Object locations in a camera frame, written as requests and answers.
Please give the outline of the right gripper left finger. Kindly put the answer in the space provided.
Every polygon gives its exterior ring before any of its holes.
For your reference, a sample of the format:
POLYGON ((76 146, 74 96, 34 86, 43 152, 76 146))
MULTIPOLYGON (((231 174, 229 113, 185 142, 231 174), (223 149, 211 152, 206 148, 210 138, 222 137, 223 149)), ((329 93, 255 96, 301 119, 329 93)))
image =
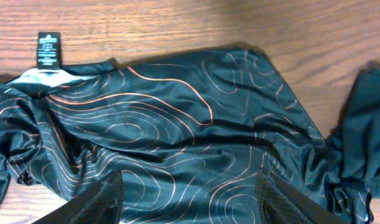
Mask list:
POLYGON ((114 171, 34 224, 118 224, 124 199, 121 172, 114 171))

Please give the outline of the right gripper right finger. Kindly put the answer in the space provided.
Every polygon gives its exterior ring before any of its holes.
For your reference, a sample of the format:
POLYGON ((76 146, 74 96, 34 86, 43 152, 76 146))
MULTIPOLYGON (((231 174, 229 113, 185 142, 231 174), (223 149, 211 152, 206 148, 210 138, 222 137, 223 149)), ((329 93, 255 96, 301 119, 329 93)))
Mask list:
POLYGON ((271 172, 257 174, 255 193, 262 224, 346 224, 271 172))

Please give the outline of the black jersey with orange lines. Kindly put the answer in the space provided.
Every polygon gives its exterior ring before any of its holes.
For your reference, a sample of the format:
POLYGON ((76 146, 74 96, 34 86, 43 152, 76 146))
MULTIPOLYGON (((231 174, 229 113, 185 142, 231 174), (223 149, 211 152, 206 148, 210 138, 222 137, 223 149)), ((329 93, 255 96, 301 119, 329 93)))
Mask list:
POLYGON ((29 70, 0 83, 0 204, 12 180, 70 200, 115 170, 124 223, 255 223, 261 169, 327 204, 323 144, 255 50, 29 70))

